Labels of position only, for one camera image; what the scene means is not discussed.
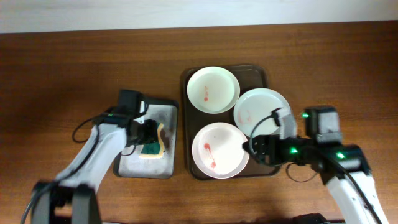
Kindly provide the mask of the pink white plate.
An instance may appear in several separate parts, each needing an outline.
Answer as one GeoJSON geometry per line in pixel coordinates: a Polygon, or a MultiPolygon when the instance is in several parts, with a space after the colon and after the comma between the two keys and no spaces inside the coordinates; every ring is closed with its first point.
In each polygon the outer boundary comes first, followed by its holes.
{"type": "Polygon", "coordinates": [[[249,161],[249,154],[243,149],[246,141],[246,136],[232,124],[211,123],[199,130],[193,139],[193,161],[209,177],[232,178],[249,161]]]}

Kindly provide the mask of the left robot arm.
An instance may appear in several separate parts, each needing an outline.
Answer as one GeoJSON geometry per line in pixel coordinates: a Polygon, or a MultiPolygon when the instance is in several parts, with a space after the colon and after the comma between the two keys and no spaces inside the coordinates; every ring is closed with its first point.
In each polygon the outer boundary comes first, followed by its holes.
{"type": "Polygon", "coordinates": [[[74,160],[35,185],[21,223],[102,223],[96,193],[110,165],[125,148],[158,139],[156,122],[144,118],[148,109],[142,93],[120,90],[116,106],[90,118],[90,136],[74,160]]]}

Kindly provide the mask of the cream white plate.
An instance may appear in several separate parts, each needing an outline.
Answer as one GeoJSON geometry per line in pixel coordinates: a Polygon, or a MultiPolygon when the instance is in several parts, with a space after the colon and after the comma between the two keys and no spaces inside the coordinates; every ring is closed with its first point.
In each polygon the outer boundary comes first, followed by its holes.
{"type": "Polygon", "coordinates": [[[187,96],[190,103],[204,113],[224,113],[238,101],[240,85],[229,70],[205,67],[188,79],[187,96]]]}

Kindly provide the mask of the pale blue plate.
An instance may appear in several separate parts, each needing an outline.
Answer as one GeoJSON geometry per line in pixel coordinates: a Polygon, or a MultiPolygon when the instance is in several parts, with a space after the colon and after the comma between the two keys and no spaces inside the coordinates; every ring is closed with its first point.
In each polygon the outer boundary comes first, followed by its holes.
{"type": "Polygon", "coordinates": [[[255,125],[277,108],[280,108],[281,112],[291,113],[289,103],[280,93],[268,88],[255,88],[239,97],[234,106],[234,121],[249,137],[255,125]]]}

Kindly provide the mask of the green yellow sponge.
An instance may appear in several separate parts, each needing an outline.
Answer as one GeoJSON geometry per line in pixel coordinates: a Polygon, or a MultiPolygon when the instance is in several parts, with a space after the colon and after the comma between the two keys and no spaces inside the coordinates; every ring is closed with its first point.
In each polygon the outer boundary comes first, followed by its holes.
{"type": "Polygon", "coordinates": [[[151,158],[158,159],[163,156],[165,146],[162,140],[161,132],[164,125],[162,123],[157,123],[157,140],[155,142],[145,144],[139,154],[141,158],[151,158]]]}

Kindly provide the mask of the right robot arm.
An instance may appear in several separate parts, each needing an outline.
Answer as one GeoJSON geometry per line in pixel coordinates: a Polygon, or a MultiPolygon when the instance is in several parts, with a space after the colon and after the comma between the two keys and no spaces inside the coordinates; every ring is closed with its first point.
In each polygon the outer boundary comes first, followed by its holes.
{"type": "Polygon", "coordinates": [[[329,190],[345,223],[387,223],[377,197],[368,161],[357,145],[344,145],[337,110],[311,106],[303,111],[304,138],[297,135],[294,116],[277,108],[263,118],[278,127],[259,134],[256,124],[242,148],[258,163],[270,167],[309,165],[329,190]]]}

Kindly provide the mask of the black soapy water tray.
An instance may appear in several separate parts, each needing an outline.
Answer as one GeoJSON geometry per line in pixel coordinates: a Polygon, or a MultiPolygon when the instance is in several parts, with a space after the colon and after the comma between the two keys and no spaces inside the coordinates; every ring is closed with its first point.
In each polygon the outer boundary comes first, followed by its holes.
{"type": "Polygon", "coordinates": [[[149,109],[144,118],[160,124],[162,148],[157,155],[144,153],[144,145],[125,148],[114,160],[113,172],[118,177],[168,179],[173,175],[179,104],[159,98],[147,98],[146,103],[149,109]]]}

